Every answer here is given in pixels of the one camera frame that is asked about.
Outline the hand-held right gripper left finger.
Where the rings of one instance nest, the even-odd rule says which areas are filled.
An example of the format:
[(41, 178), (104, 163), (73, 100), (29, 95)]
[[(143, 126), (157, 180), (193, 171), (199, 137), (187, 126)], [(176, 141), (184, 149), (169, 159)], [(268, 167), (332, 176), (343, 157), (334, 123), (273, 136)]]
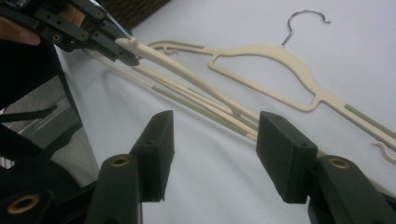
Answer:
[(167, 110), (154, 115), (135, 142), (131, 154), (137, 157), (142, 201), (164, 199), (175, 154), (174, 113)]

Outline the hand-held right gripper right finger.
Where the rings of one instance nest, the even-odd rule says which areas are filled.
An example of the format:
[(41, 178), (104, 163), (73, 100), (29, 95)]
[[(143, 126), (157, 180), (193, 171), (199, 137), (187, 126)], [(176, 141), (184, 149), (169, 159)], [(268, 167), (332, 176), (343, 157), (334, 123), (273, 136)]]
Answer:
[(318, 147), (287, 119), (262, 111), (257, 155), (285, 203), (305, 203)]

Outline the brown wicker basket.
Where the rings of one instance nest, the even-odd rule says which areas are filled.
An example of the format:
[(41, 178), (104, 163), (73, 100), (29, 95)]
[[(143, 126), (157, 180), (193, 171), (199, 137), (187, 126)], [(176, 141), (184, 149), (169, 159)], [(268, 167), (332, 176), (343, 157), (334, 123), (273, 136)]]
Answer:
[(102, 6), (124, 28), (132, 30), (171, 0), (100, 0)]

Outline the beige plastic clothes hanger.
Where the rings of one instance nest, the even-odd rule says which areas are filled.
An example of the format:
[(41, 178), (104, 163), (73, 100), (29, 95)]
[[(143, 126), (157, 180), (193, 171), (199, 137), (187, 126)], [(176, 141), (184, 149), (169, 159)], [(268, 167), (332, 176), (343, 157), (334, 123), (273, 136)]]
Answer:
[(246, 118), (258, 122), (259, 116), (255, 113), (251, 112), (248, 109), (245, 109), (240, 104), (216, 91), (211, 85), (206, 83), (203, 79), (195, 75), (190, 69), (185, 67), (184, 65), (174, 61), (173, 59), (163, 55), (156, 49), (153, 49), (143, 43), (140, 43), (135, 37), (131, 39), (128, 38), (118, 38), (115, 42), (121, 46), (122, 48), (128, 50), (132, 54), (147, 59), (153, 63), (158, 64), (159, 66), (177, 74), (178, 76), (184, 78), (189, 81), (194, 86), (198, 87), (205, 93), (211, 95), (215, 99), (224, 103), (236, 114), (243, 115)]
[(98, 62), (104, 64), (120, 75), (132, 80), (133, 82), (186, 106), (187, 108), (212, 119), (216, 123), (242, 135), (254, 142), (258, 138), (258, 117), (255, 116), (250, 122), (245, 119), (245, 108), (240, 105), (233, 105), (233, 101), (227, 99), (220, 103), (211, 100), (204, 95), (189, 89), (188, 87), (166, 77), (160, 72), (145, 65), (132, 66), (130, 69), (121, 67), (119, 64), (111, 62), (99, 52), (86, 50)]
[(214, 100), (203, 96), (201, 93), (198, 93), (145, 65), (139, 65), (135, 67), (134, 70), (165, 86), (165, 88), (168, 88), (170, 91), (184, 97), (184, 99), (180, 99), (171, 93), (163, 91), (163, 94), (167, 97), (206, 116), (207, 118), (210, 118), (244, 136), (254, 136), (257, 134), (258, 127), (255, 124), (243, 119), (242, 115), (236, 115), (227, 105), (220, 105)]
[[(305, 9), (294, 12), (289, 16), (287, 20), (289, 34), (279, 46), (248, 45), (234, 49), (216, 49), (170, 40), (154, 42), (149, 44), (149, 46), (154, 49), (161, 49), (165, 54), (177, 54), (179, 51), (186, 51), (210, 55), (211, 59), (208, 63), (208, 67), (211, 70), (216, 71), (217, 73), (220, 73), (240, 84), (245, 85), (250, 89), (253, 89), (254, 91), (258, 91), (284, 105), (292, 107), (301, 112), (313, 111), (318, 107), (319, 104), (323, 103), (339, 115), (354, 123), (366, 133), (370, 134), (374, 139), (376, 139), (375, 145), (382, 149), (384, 157), (388, 161), (396, 163), (396, 132), (390, 130), (386, 126), (360, 112), (352, 105), (345, 103), (343, 100), (339, 99), (329, 91), (326, 91), (320, 87), (315, 81), (314, 76), (308, 66), (297, 56), (285, 50), (286, 44), (293, 35), (291, 21), (294, 17), (304, 13), (317, 14), (321, 17), (324, 23), (331, 23), (323, 13), (315, 10)], [(313, 95), (313, 99), (308, 105), (299, 104), (280, 93), (264, 88), (264, 86), (256, 84), (247, 80), (246, 78), (238, 76), (232, 71), (215, 65), (215, 61), (218, 58), (231, 58), (239, 56), (258, 56), (280, 63), (296, 76), (301, 85)]]

